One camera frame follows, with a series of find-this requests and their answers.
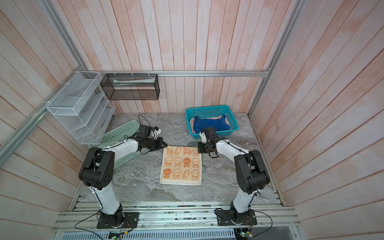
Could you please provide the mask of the orange patterned towel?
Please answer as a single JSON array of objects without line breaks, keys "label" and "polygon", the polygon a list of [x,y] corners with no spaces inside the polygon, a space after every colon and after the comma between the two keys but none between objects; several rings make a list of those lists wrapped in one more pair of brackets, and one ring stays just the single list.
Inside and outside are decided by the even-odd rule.
[{"label": "orange patterned towel", "polygon": [[160,183],[200,186],[202,156],[196,147],[168,146],[164,150]]}]

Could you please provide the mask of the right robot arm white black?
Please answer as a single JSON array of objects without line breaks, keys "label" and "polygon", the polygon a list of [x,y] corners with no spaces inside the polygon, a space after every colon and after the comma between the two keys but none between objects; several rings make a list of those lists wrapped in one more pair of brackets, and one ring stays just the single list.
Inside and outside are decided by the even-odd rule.
[{"label": "right robot arm white black", "polygon": [[259,190],[270,183],[270,176],[261,153],[258,150],[249,151],[234,145],[227,138],[220,137],[214,127],[203,129],[200,137],[202,141],[198,143],[198,153],[214,153],[211,158],[223,155],[235,163],[240,189],[229,210],[220,208],[214,210],[218,225],[256,225],[256,215],[251,209],[251,203]]}]

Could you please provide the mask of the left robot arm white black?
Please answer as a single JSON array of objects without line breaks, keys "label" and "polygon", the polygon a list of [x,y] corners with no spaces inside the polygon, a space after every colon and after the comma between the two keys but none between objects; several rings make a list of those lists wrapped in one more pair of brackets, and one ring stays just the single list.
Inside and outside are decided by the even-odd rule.
[{"label": "left robot arm white black", "polygon": [[147,149],[149,152],[161,150],[168,145],[160,137],[161,129],[140,125],[132,136],[111,146],[89,149],[79,172],[79,179],[96,197],[100,206],[100,219],[112,228],[123,224],[123,207],[112,188],[115,163],[132,153]]}]

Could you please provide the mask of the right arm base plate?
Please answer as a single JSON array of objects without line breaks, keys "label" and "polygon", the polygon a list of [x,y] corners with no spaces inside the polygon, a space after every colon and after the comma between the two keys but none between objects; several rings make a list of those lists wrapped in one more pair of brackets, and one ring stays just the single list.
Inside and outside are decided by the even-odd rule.
[{"label": "right arm base plate", "polygon": [[255,212],[249,210],[244,213],[237,213],[235,209],[223,210],[217,208],[214,210],[217,216],[217,222],[219,226],[235,226],[235,225],[257,225],[257,219]]}]

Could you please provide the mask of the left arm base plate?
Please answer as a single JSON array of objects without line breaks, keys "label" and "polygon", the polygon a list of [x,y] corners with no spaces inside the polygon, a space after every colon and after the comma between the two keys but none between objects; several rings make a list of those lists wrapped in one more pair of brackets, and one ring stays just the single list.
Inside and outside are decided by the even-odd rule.
[{"label": "left arm base plate", "polygon": [[138,225],[139,212],[124,212],[114,215],[100,214],[97,229],[129,228],[134,229]]}]

